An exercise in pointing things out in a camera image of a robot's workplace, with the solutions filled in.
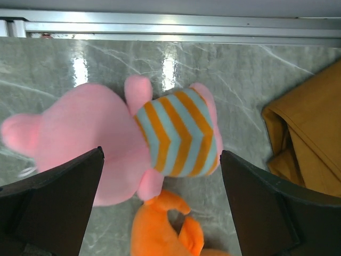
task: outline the mustard yellow cloth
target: mustard yellow cloth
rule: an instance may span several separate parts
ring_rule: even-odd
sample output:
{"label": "mustard yellow cloth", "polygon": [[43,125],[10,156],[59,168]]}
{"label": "mustard yellow cloth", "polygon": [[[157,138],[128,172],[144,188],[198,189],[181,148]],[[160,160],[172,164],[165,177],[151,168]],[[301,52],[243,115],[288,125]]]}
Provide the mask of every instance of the mustard yellow cloth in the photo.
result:
{"label": "mustard yellow cloth", "polygon": [[341,61],[271,102],[262,116],[271,173],[341,196]]}

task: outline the marble tile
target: marble tile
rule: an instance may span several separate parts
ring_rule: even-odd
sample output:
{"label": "marble tile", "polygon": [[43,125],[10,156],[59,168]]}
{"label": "marble tile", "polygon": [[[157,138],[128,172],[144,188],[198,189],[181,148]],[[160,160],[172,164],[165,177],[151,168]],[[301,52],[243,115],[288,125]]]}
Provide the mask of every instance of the marble tile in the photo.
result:
{"label": "marble tile", "polygon": [[[123,96],[125,78],[142,74],[158,97],[197,81],[215,97],[224,148],[266,168],[271,148],[262,108],[340,56],[341,50],[324,47],[1,38],[0,121],[40,113],[84,82],[102,83]],[[0,162],[0,186],[22,179],[21,171],[34,166],[2,145]],[[220,169],[208,178],[168,178],[164,186],[189,202],[207,247],[241,255]],[[133,197],[93,209],[80,255],[128,256],[140,205]],[[175,213],[171,219],[181,222]]]}

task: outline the plush arm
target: plush arm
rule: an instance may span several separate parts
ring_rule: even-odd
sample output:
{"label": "plush arm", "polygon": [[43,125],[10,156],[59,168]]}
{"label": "plush arm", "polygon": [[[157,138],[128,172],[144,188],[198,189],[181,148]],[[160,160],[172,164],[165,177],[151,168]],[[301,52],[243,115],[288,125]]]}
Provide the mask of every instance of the plush arm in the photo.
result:
{"label": "plush arm", "polygon": [[144,104],[152,100],[153,88],[148,78],[133,75],[124,83],[124,95],[129,111],[134,116]]}

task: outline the plush ear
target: plush ear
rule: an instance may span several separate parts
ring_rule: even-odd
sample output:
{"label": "plush ear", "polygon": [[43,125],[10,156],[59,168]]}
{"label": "plush ear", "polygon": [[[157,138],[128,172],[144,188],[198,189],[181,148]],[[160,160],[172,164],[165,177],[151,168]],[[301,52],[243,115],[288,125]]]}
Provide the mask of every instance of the plush ear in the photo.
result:
{"label": "plush ear", "polygon": [[148,78],[133,75],[128,77],[124,83],[124,95],[129,111],[134,116],[144,104],[152,100],[153,87]]}
{"label": "plush ear", "polygon": [[33,157],[36,150],[41,115],[18,114],[1,125],[4,144],[16,152]]}

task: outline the aluminum frame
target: aluminum frame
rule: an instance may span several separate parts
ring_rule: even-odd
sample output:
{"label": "aluminum frame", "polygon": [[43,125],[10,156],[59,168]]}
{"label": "aluminum frame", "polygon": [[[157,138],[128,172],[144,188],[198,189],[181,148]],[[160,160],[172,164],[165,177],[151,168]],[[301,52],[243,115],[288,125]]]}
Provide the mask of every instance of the aluminum frame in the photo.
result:
{"label": "aluminum frame", "polygon": [[14,36],[18,37],[37,37],[37,34],[47,33],[54,38],[341,47],[341,19],[335,18],[274,19],[0,9],[0,20],[14,20],[19,24],[14,26],[19,30]]}

